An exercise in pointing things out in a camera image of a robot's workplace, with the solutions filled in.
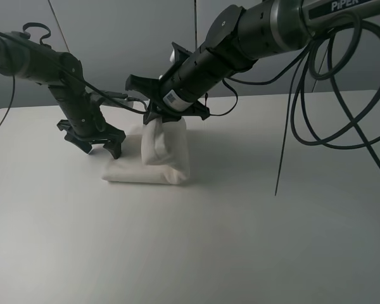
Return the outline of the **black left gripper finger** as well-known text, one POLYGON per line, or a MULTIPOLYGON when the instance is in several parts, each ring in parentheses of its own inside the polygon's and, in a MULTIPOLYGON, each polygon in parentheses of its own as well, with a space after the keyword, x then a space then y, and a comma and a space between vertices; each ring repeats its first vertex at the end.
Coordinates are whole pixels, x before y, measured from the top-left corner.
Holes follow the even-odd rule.
POLYGON ((82 150, 85 154, 89 154, 92 151, 92 143, 87 141, 80 141, 78 139, 72 139, 71 143, 82 150))
POLYGON ((125 136, 116 139, 109 139, 103 144, 103 148, 107 150, 114 159, 119 159, 122 153, 122 143, 125 140, 125 136))

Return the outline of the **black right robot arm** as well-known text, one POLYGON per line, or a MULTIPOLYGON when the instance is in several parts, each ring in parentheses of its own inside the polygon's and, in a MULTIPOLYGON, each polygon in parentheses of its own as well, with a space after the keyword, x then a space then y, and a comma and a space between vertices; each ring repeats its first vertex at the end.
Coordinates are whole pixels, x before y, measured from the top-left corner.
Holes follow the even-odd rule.
POLYGON ((149 99, 145 124, 158 117, 205 120, 210 110, 199 99, 223 79, 250 70, 261 58, 305 47, 314 34, 344 24, 347 14, 361 19, 380 15, 380 1, 263 1, 249 9, 230 5, 195 52, 173 44, 174 63, 162 78, 130 75, 125 88, 149 99))

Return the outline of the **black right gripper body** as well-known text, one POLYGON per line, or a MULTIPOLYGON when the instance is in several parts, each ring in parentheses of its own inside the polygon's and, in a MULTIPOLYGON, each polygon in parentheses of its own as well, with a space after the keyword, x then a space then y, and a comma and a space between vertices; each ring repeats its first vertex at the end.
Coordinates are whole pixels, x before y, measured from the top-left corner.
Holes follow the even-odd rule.
POLYGON ((149 99, 146 113, 157 113, 162 117, 200 117, 206 120, 210 110, 199 101, 184 101, 173 89, 162 93, 160 81, 129 75, 125 83, 126 91, 136 91, 149 99))

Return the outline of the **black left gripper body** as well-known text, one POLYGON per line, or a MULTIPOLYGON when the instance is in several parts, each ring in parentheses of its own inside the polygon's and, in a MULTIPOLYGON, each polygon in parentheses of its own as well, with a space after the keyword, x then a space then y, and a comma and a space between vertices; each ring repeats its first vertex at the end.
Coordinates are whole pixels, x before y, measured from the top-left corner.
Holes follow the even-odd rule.
POLYGON ((65 131, 66 135, 64 139, 71 143, 72 139, 78 139, 80 141, 87 141, 93 144, 104 144, 109 139, 116 139, 125 136, 125 132, 119 130, 110 124, 106 124, 106 128, 104 131, 99 131, 94 129, 94 131, 90 132, 88 135, 79 135, 75 132, 72 125, 68 120, 60 120, 57 123, 57 127, 60 131, 65 131))

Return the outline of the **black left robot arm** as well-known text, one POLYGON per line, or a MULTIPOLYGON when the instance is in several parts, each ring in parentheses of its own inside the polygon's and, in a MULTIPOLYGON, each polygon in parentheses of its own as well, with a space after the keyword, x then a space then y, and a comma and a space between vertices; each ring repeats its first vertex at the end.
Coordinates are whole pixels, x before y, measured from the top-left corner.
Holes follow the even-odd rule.
POLYGON ((108 124, 100 110, 108 96, 104 92, 88 93, 81 62, 44 43, 50 31, 39 42, 31 41, 27 30, 32 27, 48 29, 42 23, 29 22, 20 32, 0 33, 0 74, 46 86, 66 116, 57 124, 66 133, 66 141, 85 153, 100 144, 114 159, 119 158, 125 132, 108 124))

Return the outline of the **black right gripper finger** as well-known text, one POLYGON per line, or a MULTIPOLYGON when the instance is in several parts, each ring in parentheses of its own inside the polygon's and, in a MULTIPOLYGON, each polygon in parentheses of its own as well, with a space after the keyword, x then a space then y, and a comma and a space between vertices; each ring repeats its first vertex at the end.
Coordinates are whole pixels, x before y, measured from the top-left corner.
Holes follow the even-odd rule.
POLYGON ((179 122, 183 119, 183 117, 162 117, 161 121, 163 124, 169 123, 169 122, 179 122))
POLYGON ((153 120, 160 118, 161 115, 157 113, 146 113, 143 115, 143 124, 149 124, 153 120))

